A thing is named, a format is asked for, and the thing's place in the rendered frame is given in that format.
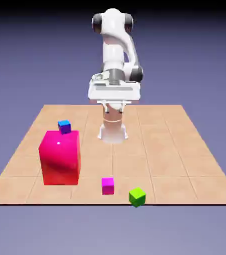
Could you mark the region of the small green cube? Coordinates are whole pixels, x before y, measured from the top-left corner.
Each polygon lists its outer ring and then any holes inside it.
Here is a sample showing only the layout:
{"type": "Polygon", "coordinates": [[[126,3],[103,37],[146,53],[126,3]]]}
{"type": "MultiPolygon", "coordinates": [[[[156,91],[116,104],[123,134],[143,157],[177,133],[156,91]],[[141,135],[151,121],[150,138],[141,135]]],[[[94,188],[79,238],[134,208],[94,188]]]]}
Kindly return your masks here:
{"type": "Polygon", "coordinates": [[[146,193],[139,187],[129,191],[129,202],[134,207],[139,207],[145,204],[146,202],[146,193]]]}

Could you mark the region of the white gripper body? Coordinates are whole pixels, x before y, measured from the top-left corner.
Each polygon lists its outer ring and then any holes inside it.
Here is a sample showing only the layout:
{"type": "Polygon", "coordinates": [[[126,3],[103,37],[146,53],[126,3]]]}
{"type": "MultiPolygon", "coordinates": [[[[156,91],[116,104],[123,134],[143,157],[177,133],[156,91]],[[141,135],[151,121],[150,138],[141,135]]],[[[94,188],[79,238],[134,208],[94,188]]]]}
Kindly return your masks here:
{"type": "Polygon", "coordinates": [[[141,85],[138,82],[122,81],[110,85],[108,80],[91,80],[88,99],[97,101],[138,101],[141,85]]]}

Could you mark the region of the large pink box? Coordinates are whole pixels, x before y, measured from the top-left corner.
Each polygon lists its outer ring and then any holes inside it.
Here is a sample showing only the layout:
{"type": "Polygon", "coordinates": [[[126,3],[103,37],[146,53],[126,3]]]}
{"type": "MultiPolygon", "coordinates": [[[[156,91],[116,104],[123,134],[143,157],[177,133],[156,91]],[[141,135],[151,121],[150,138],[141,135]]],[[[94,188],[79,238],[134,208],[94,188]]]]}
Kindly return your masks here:
{"type": "Polygon", "coordinates": [[[81,168],[79,131],[48,130],[38,148],[44,185],[77,185],[81,168]]]}

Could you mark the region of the small blue cube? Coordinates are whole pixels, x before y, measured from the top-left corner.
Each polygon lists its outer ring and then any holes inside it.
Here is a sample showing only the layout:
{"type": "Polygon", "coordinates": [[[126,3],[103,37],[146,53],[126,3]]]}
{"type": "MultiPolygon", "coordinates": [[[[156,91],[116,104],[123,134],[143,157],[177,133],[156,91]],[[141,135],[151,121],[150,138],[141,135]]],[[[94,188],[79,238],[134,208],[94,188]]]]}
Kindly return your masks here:
{"type": "Polygon", "coordinates": [[[61,121],[58,121],[57,124],[61,134],[67,134],[71,132],[71,124],[69,120],[61,120],[61,121]]]}

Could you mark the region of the small magenta cube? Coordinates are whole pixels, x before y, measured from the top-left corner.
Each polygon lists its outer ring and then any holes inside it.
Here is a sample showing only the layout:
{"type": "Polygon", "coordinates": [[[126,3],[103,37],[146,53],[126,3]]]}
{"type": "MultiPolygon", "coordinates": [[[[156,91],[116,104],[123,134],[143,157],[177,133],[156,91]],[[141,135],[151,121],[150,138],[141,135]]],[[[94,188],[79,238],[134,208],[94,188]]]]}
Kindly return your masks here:
{"type": "Polygon", "coordinates": [[[114,194],[114,179],[110,178],[102,178],[102,195],[113,195],[114,194]]]}

